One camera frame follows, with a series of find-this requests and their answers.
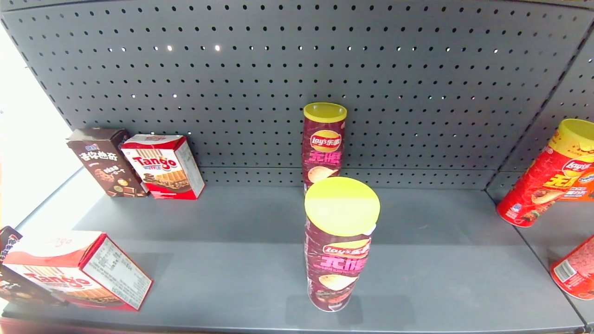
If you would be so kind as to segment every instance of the perforated metal panel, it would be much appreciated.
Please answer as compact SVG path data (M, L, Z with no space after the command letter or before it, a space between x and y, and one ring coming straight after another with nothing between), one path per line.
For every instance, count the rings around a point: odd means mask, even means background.
M300 168L201 168L208 185L301 185ZM472 189L482 190L493 176L493 171L469 171L459 169L377 169L347 168L341 175L352 177L373 187L424 188L424 189Z
M326 100L350 113L346 168L492 171L592 18L527 2L115 1L3 24L73 128L186 134L205 167L298 168L300 108Z
M495 174L486 191L494 201L500 201L511 190L523 173L499 172Z
M551 100L510 155L502 171L524 171L564 118L594 118L594 39L582 46Z

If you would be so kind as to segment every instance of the potato chip image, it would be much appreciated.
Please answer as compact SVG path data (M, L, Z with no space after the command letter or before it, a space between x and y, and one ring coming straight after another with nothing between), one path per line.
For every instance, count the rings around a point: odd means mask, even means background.
M330 169L324 166L316 166L307 172L307 177L312 183L316 183L321 181L325 178L328 178L330 175L336 173L338 169Z
M318 280L326 288L334 291L340 291L354 283L354 281L356 281L357 278L359 278L359 276L348 277L343 275L322 275Z

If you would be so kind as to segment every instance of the store shelf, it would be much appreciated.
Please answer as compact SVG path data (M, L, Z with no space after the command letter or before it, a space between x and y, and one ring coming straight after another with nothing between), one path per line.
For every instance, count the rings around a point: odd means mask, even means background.
M137 330L583 329L485 192L377 193L383 208L370 259L338 313L317 310L306 295L300 188L207 187L198 201L104 197L75 227L106 231L154 278L139 313L10 305L4 316Z
M519 231L548 270L554 261L594 234L592 213L591 203L558 202L531 228ZM594 325L594 303L569 296L568 299L588 325Z

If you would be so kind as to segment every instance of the pringles-style chip can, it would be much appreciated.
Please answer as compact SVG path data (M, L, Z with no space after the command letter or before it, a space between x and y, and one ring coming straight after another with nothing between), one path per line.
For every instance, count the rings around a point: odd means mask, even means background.
M323 179L338 176L345 148L346 108L333 103L310 103L305 115L301 162L304 190Z
M594 236L551 266L553 281L581 300L594 299Z
M305 261L309 298L326 312L349 302L365 267L380 200L366 184L334 177L305 194Z
M497 205L508 223L530 227L594 162L594 123L564 119L532 166Z

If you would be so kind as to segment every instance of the chocolate wafer image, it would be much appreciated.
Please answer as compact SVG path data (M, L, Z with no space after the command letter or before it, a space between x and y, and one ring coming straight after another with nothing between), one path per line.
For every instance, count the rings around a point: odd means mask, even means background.
M72 298L86 300L98 304L122 302L118 297L114 296L111 292L104 288L70 291L66 292L65 294Z
M184 193L189 190L189 180L184 171L173 171L155 176L157 185L169 188L173 192Z
M101 179L103 181L107 181L107 182L114 182L115 181L113 175L107 174L101 168L95 169L93 171L93 173L95 174L95 177L98 177L99 179Z

